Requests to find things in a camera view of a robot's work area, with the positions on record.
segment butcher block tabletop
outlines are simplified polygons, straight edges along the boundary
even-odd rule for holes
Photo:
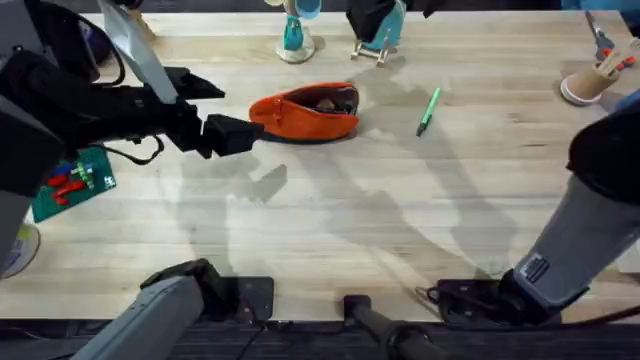
[[[595,16],[628,42],[617,12]],[[410,13],[384,68],[350,60],[343,13],[303,20],[318,51],[301,65],[275,53],[284,13],[144,17],[163,65],[226,92],[193,101],[201,118],[248,120],[263,97],[348,81],[360,93],[357,131],[324,145],[258,141],[210,160],[168,140],[148,166],[109,155],[117,187],[37,225],[36,258],[0,282],[0,318],[114,318],[152,273],[206,258],[223,275],[273,277],[274,319],[337,320],[344,295],[367,294],[391,318],[437,321],[414,288],[500,278],[514,266],[566,189],[573,136],[640,84],[640,70],[628,69],[600,105],[560,98],[563,76],[594,59],[581,12]],[[137,83],[131,72],[127,81]],[[109,145],[144,157],[155,142]],[[564,315],[587,319],[638,299],[640,285],[612,266]]]

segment orange pencil case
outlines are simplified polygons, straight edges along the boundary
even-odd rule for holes
[[[317,144],[343,138],[356,127],[358,101],[353,84],[315,84],[256,102],[249,118],[264,125],[263,140]]]

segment red component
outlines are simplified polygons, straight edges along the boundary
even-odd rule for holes
[[[69,203],[69,200],[63,197],[56,198],[56,205],[66,205],[67,203]]]
[[[67,183],[65,186],[61,187],[60,189],[58,189],[56,192],[53,193],[52,196],[54,199],[60,198],[70,192],[78,191],[84,188],[85,185],[86,183],[82,180],[72,181],[70,183]]]
[[[67,181],[69,181],[69,177],[65,174],[60,174],[49,178],[49,180],[47,180],[47,185],[51,187],[58,187],[64,185]]]

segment green marker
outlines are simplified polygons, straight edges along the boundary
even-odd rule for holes
[[[416,136],[420,137],[422,133],[427,129],[427,125],[429,125],[429,120],[431,120],[431,116],[433,115],[433,108],[436,107],[436,102],[438,101],[439,95],[440,95],[440,88],[436,88],[436,90],[433,92],[433,95],[431,95],[431,100],[429,100],[429,106],[427,106],[427,111],[424,112],[422,121],[420,122],[420,125],[418,125]]]

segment pen holder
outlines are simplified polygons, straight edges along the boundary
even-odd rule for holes
[[[596,70],[596,66],[593,64],[562,80],[560,93],[566,101],[577,106],[591,105],[598,102],[602,92],[620,78],[618,70],[604,76]]]

